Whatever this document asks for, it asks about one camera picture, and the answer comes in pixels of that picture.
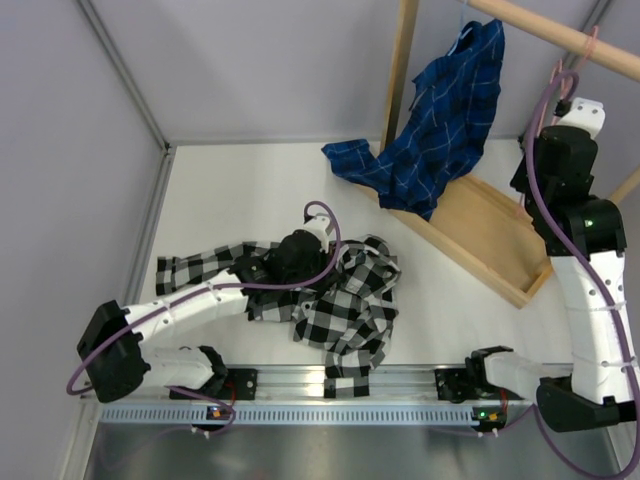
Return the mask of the black white checkered shirt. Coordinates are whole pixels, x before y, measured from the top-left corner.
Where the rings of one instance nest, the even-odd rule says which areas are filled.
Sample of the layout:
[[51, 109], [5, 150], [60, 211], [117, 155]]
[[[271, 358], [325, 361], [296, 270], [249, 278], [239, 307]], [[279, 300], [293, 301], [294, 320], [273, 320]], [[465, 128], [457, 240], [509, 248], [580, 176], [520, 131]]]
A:
[[391, 347], [400, 277], [398, 257], [384, 239], [343, 240], [325, 290], [285, 291], [276, 302], [251, 305], [248, 319], [290, 322], [295, 342], [324, 352], [326, 399], [367, 397], [369, 375]]

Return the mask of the pink wire hanger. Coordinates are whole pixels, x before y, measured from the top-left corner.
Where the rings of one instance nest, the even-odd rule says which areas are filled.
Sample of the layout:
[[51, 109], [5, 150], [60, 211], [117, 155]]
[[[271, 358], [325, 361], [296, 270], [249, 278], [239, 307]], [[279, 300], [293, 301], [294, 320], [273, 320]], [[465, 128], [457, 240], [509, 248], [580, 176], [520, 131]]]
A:
[[[593, 54], [595, 44], [597, 43], [598, 35], [599, 35], [599, 25], [596, 24], [591, 28], [591, 31], [588, 35], [589, 38], [584, 45], [583, 55], [577, 60], [576, 59], [571, 61], [562, 60], [562, 59], [558, 60], [551, 70], [549, 83], [551, 83], [564, 70], [574, 70], [576, 72], [580, 72], [582, 68], [584, 68], [586, 63], [590, 60], [590, 57]], [[562, 99], [566, 97], [567, 92], [570, 90], [571, 87], [566, 86], [565, 81], [563, 80], [561, 81], [560, 88], [561, 88], [560, 98]], [[537, 125], [537, 133], [540, 133], [540, 131], [542, 130], [543, 121], [546, 118], [546, 110], [547, 110], [548, 104], [549, 104], [548, 101], [547, 103], [544, 104], [542, 120], [539, 120]], [[526, 213], [524, 208], [524, 202], [525, 202], [525, 195], [521, 194], [518, 201], [518, 206], [515, 210], [517, 218], [524, 218], [524, 214]]]

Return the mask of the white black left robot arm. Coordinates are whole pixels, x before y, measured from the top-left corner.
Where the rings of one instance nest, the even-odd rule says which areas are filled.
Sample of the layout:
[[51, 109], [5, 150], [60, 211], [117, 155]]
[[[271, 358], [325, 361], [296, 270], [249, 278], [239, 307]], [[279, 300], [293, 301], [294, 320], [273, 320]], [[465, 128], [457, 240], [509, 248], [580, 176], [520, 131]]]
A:
[[150, 387], [174, 387], [178, 398], [188, 391], [218, 397], [228, 377], [221, 355], [207, 345], [179, 346], [177, 335], [280, 300], [286, 285], [317, 277], [328, 256], [327, 235], [298, 229], [181, 292], [147, 304], [100, 305], [77, 346], [97, 399], [111, 403]]

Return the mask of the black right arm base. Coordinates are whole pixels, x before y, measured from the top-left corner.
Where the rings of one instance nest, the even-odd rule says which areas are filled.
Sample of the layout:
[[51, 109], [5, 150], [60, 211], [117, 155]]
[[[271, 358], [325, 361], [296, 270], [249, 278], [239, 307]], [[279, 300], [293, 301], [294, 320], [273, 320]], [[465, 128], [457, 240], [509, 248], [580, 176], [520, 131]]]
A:
[[480, 380], [466, 368], [446, 367], [434, 370], [438, 399], [454, 404], [471, 400], [521, 400], [502, 387]]

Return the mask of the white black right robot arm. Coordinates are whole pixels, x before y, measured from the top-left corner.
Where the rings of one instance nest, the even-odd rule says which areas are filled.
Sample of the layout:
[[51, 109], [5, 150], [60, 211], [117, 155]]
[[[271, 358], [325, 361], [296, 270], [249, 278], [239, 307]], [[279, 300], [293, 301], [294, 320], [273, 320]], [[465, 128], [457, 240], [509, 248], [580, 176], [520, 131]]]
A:
[[586, 130], [549, 126], [534, 140], [532, 165], [523, 160], [510, 184], [525, 209], [559, 280], [571, 335], [570, 372], [530, 361], [504, 346], [473, 351], [465, 384], [478, 396], [499, 388], [531, 401], [555, 432], [575, 432], [636, 418], [629, 373], [639, 371], [624, 297], [623, 219], [610, 200], [591, 194], [597, 143]]

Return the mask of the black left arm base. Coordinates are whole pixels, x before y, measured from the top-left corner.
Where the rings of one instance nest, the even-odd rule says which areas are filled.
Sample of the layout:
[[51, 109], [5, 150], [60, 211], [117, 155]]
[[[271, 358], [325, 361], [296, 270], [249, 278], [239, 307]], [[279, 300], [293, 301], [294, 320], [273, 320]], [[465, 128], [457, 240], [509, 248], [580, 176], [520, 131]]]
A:
[[223, 401], [252, 401], [256, 397], [257, 386], [257, 369], [231, 368], [226, 375], [214, 374], [202, 387], [192, 389], [192, 392]]

